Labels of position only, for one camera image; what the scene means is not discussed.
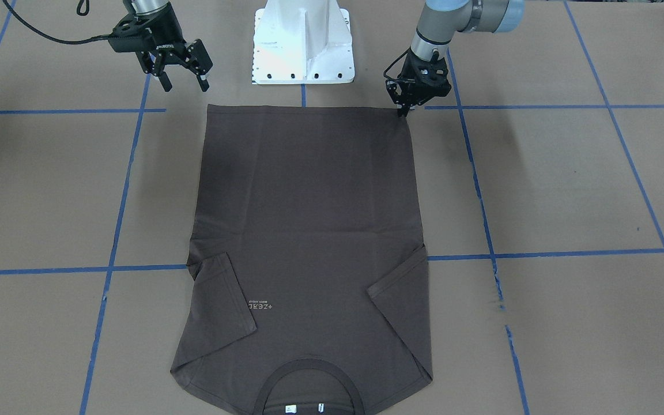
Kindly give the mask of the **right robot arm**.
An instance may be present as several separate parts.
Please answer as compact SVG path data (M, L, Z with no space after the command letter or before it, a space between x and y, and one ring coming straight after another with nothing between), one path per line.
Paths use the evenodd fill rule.
M206 79L213 61L200 39L185 40L173 5L169 1L124 1L127 15L108 35L115 52L134 53L145 74L159 80L163 90L173 84L164 68L182 66L195 74L201 91L208 91Z

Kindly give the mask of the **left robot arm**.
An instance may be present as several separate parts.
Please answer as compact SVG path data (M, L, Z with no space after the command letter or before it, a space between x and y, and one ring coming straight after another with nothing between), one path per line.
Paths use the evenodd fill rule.
M451 91L446 54L456 33L511 32L524 12L524 1L427 1L409 48L392 62L403 62L400 73L392 77L384 71L397 115L408 116L412 108Z

